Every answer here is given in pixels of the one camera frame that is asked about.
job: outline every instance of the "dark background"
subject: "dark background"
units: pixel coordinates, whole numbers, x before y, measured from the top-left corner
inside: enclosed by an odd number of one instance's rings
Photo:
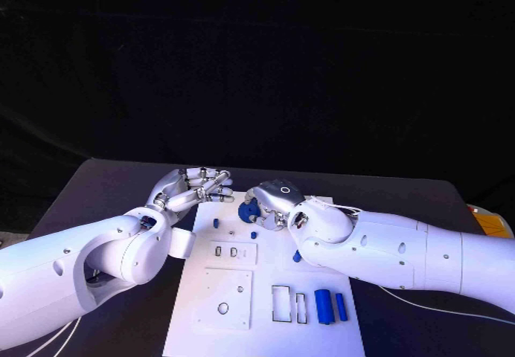
[[[0,230],[91,157],[444,179],[514,223],[511,6],[0,0]]]

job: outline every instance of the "robotic hand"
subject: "robotic hand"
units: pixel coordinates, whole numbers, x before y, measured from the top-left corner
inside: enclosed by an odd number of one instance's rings
[[[202,202],[232,202],[229,172],[175,170],[144,207],[123,216],[30,239],[0,250],[0,351],[92,311],[147,283],[166,257],[186,258],[195,234],[172,225]],[[105,273],[88,282],[85,264]]]
[[[268,216],[250,221],[273,231],[287,227],[312,265],[391,289],[466,295],[515,313],[515,239],[449,231],[314,196],[306,200],[287,180],[251,188],[245,204],[254,199]]]

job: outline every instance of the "black table surface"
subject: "black table surface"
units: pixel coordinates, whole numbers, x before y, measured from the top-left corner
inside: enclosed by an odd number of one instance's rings
[[[180,167],[88,160],[69,180],[30,238],[124,214],[144,204],[157,180]],[[268,179],[286,178],[303,194],[332,196],[340,205],[395,213],[437,227],[482,234],[459,192],[447,181],[225,169],[232,173],[234,190],[247,191]],[[195,213],[196,209],[179,222],[180,228],[193,228]],[[169,257],[154,279],[114,296],[82,317],[61,356],[162,356],[182,267],[183,260]],[[511,356],[515,353],[511,341],[515,326],[421,309],[359,280],[351,279],[351,285],[368,357]],[[418,304],[515,321],[503,309],[469,297],[446,292],[395,290],[394,293]],[[71,327],[37,356],[53,356],[69,330]],[[0,357],[25,356],[53,333],[0,352]],[[330,344],[330,341],[322,341],[320,346],[323,344]]]

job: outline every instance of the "white cable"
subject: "white cable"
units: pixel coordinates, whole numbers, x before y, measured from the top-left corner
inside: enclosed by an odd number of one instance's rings
[[[53,337],[40,345],[40,347],[30,353],[30,355],[27,355],[27,357],[32,357],[49,344],[50,342],[59,337],[59,334],[66,330],[66,327],[71,325],[72,323],[68,322],[68,324],[62,327],[62,329],[59,330],[59,332],[53,335]]]
[[[72,332],[69,333],[69,336],[68,336],[68,338],[66,338],[66,341],[65,341],[65,343],[62,344],[61,349],[56,351],[56,354],[53,355],[53,357],[56,357],[56,356],[59,355],[62,349],[65,348],[65,345],[68,344],[69,339],[72,338],[74,332],[75,332],[75,330],[78,329],[78,323],[81,322],[81,318],[82,318],[82,317],[78,318],[78,322],[75,323]]]
[[[411,301],[407,301],[405,299],[402,299],[401,297],[398,297],[395,294],[392,294],[382,286],[379,286],[379,288],[394,297],[398,298],[401,301],[404,301],[405,303],[421,307],[423,309],[427,310],[433,310],[433,311],[439,311],[439,312],[447,312],[449,314],[456,314],[456,315],[463,315],[463,316],[472,316],[473,318],[486,318],[488,320],[493,320],[493,321],[499,321],[499,322],[505,322],[506,324],[515,325],[515,322],[508,321],[508,320],[502,320],[501,318],[493,318],[490,316],[485,316],[485,315],[476,315],[476,314],[467,314],[464,312],[456,312],[456,311],[449,311],[449,310],[440,310],[440,309],[434,309],[433,307],[427,307],[423,305],[418,305],[417,303],[413,303]]]
[[[316,196],[312,196],[312,198],[326,206],[338,207],[338,208],[345,208],[346,210],[353,210],[355,213],[359,213],[362,211],[361,208],[351,207],[351,206],[340,206],[340,205],[333,205],[332,203],[327,203],[326,201],[322,201]]]

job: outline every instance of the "robotic arm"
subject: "robotic arm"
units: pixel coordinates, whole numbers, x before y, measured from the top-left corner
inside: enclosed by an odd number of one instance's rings
[[[46,335],[118,293],[147,283],[195,234],[172,228],[193,205],[232,202],[229,172],[175,170],[144,207],[0,250],[0,350]],[[85,264],[101,271],[87,282]]]
[[[245,204],[254,198],[268,216],[250,221],[273,231],[287,227],[312,265],[391,289],[466,295],[515,313],[515,239],[449,231],[314,196],[306,200],[287,180],[250,189]]]

